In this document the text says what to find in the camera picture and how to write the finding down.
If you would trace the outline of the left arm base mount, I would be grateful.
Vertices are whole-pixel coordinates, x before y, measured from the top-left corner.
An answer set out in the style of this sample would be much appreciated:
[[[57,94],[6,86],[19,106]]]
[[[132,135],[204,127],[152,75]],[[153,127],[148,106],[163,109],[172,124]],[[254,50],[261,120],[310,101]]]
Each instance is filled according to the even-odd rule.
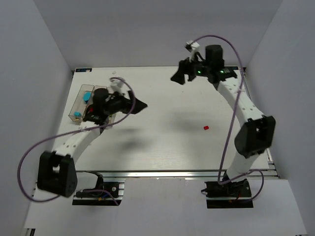
[[[74,206],[120,205],[125,189],[125,180],[107,177],[97,172],[77,173],[78,183],[73,194]]]

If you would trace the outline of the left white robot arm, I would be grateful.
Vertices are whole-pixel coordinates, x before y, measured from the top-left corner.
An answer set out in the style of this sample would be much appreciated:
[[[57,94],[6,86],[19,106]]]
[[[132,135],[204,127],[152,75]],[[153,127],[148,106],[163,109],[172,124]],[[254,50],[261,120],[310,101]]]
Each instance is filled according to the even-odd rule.
[[[121,112],[137,114],[148,105],[128,91],[110,93],[106,88],[97,88],[92,94],[92,103],[87,106],[78,132],[55,150],[45,151],[40,156],[37,187],[50,193],[70,197],[77,187],[75,163],[89,144],[99,137],[109,125],[110,116]]]

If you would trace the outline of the small blue lego brick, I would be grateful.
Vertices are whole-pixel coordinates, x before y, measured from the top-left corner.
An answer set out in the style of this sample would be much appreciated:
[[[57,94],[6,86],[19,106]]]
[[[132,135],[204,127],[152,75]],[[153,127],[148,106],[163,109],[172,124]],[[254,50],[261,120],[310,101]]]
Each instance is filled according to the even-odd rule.
[[[74,116],[75,116],[75,117],[81,117],[82,114],[81,114],[80,112],[74,112]]]

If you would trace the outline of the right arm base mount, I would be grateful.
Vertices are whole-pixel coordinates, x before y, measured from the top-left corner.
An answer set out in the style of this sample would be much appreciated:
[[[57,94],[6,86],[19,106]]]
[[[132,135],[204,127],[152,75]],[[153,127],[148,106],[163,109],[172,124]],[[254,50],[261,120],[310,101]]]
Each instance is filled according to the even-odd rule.
[[[247,179],[225,185],[208,181],[201,193],[206,196],[208,209],[253,208],[252,192]]]

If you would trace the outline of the blue frog lego piece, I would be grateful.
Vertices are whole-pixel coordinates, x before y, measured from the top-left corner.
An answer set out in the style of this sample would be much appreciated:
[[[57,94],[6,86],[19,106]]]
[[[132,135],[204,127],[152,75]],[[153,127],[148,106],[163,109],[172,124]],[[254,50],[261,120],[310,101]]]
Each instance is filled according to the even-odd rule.
[[[83,95],[83,101],[84,101],[85,104],[88,103],[90,97],[91,97],[91,92],[90,92],[90,91],[86,91],[86,92],[84,93],[84,95]]]

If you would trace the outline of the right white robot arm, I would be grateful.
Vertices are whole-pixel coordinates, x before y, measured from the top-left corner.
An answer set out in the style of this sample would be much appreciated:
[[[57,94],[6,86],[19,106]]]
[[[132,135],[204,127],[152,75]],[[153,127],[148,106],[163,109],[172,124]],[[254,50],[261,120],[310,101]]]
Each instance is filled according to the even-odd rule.
[[[219,182],[240,182],[246,178],[254,161],[271,146],[276,121],[273,116],[266,116],[253,104],[234,69],[224,65],[220,45],[206,46],[204,58],[199,53],[199,47],[196,42],[186,44],[190,56],[179,62],[171,81],[183,85],[185,81],[191,82],[197,76],[206,77],[233,109],[233,115],[240,124],[234,139],[236,154]]]

